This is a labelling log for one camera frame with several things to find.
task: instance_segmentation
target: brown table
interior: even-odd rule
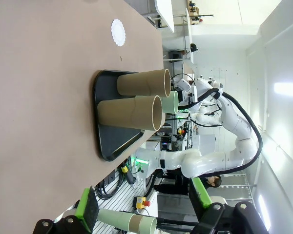
[[[0,0],[0,233],[56,218],[152,135],[100,159],[90,87],[100,69],[157,70],[162,59],[160,33],[122,0]]]

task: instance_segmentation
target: bolt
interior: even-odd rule
[[[213,207],[215,210],[219,210],[220,208],[221,208],[221,206],[220,205],[218,205],[218,204],[216,204],[216,205],[214,205],[214,207]]]

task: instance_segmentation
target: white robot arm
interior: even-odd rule
[[[200,87],[201,89],[198,92],[202,93],[212,88],[209,84],[206,85],[205,83]],[[234,150],[230,152],[214,152],[201,156],[200,151],[196,149],[160,152],[140,148],[135,155],[137,167],[142,168],[141,172],[139,172],[139,177],[147,178],[157,169],[175,170],[181,168],[182,174],[185,177],[192,178],[203,174],[238,168],[242,165],[248,166],[253,163],[257,159],[262,147],[261,138],[256,127],[254,129],[254,126],[251,127],[250,123],[239,116],[235,112],[232,103],[226,97],[220,95],[217,101],[222,105],[222,126],[237,136],[235,141],[236,148]],[[256,142],[251,137],[252,128],[257,131],[255,133],[259,141],[258,148]]]

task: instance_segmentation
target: person's black hair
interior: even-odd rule
[[[214,184],[215,184],[214,188],[218,188],[221,185],[221,177],[220,175],[215,175],[215,176],[218,178],[215,178],[214,180]]]

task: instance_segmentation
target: person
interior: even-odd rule
[[[168,179],[175,179],[175,184],[159,184],[154,185],[154,190],[163,193],[163,194],[171,194],[171,195],[188,195],[189,193],[189,182],[190,179],[184,177],[183,175],[174,175],[168,173],[167,175],[164,175],[163,178]],[[203,177],[200,178],[205,189],[208,189],[210,187],[217,188],[221,185],[221,176],[215,175],[212,177]]]

